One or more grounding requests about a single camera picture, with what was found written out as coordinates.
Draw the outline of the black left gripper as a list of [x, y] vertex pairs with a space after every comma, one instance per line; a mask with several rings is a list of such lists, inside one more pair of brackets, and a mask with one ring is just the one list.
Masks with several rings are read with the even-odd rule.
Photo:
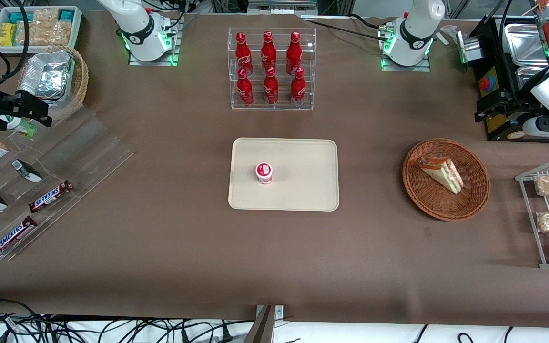
[[475, 123], [499, 115], [507, 118], [515, 113], [530, 114], [533, 117], [542, 115], [542, 105], [531, 93], [532, 88], [522, 88], [514, 93], [506, 88], [497, 88], [490, 92], [490, 98], [484, 96], [477, 100]]

